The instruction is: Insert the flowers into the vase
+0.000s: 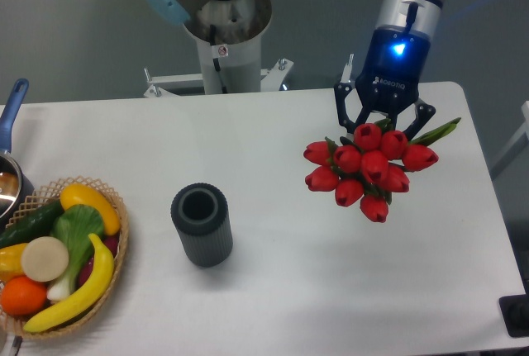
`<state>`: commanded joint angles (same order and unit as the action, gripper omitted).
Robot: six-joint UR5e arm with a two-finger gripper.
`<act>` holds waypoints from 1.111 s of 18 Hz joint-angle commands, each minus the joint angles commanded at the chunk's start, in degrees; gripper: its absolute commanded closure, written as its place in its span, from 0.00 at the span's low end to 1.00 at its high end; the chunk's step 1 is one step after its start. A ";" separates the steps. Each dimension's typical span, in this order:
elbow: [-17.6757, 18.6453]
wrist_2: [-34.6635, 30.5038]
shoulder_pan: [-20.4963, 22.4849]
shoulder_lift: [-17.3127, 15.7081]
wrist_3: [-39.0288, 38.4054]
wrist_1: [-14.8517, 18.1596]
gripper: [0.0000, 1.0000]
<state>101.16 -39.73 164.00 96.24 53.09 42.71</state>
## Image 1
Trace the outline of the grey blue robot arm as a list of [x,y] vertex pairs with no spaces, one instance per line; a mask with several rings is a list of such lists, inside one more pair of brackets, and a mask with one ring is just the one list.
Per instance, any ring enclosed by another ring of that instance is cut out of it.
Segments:
[[[185,28],[197,47],[208,94],[259,92],[261,39],[272,18],[270,0],[146,0],[166,22]],[[395,124],[414,107],[406,129],[415,136],[435,109],[418,83],[444,0],[383,0],[358,78],[345,66],[335,84],[339,124],[352,134],[374,112]]]

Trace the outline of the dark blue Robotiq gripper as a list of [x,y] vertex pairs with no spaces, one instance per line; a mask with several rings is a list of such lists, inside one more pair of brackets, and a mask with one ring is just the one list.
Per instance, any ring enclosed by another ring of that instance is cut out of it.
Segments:
[[[419,98],[418,92],[430,46],[428,39],[404,31],[375,30],[355,88],[342,81],[333,87],[339,125],[354,132],[366,123],[371,112],[381,112],[395,126],[398,115],[414,105],[415,119],[403,132],[412,140],[436,114],[436,109]],[[355,121],[350,119],[346,107],[346,98],[353,90],[361,106]]]

